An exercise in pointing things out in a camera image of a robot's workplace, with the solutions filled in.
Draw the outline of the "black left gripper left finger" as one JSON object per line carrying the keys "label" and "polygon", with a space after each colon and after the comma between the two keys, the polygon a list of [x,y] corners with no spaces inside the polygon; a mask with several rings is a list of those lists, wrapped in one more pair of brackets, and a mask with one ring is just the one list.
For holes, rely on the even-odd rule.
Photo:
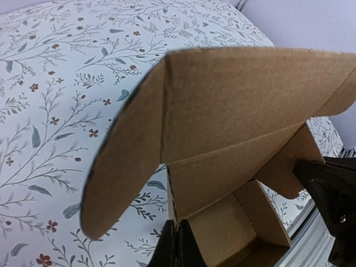
{"label": "black left gripper left finger", "polygon": [[177,266],[177,227],[173,220],[167,220],[147,267]]}

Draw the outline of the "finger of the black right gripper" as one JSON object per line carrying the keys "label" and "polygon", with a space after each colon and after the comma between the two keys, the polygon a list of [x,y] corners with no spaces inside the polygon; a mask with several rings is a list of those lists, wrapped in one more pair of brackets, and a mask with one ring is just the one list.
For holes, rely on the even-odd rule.
{"label": "finger of the black right gripper", "polygon": [[329,262],[355,265],[355,158],[300,159],[293,174],[314,200],[331,236]]}

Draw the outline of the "brown cardboard box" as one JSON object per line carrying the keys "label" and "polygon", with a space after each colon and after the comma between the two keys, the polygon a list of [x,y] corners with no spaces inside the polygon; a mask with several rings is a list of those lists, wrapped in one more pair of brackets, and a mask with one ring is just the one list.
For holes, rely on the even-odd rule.
{"label": "brown cardboard box", "polygon": [[160,164],[170,218],[207,266],[274,266],[291,241],[263,186],[292,199],[300,159],[324,162],[307,120],[355,101],[355,54],[274,47],[168,53],[139,83],[96,154],[81,229],[101,238]]}

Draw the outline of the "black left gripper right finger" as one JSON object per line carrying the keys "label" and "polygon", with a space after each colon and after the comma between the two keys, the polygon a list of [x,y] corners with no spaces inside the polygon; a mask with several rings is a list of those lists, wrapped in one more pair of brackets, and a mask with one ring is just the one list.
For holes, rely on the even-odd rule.
{"label": "black left gripper right finger", "polygon": [[178,266],[207,267],[187,220],[181,220],[177,234]]}

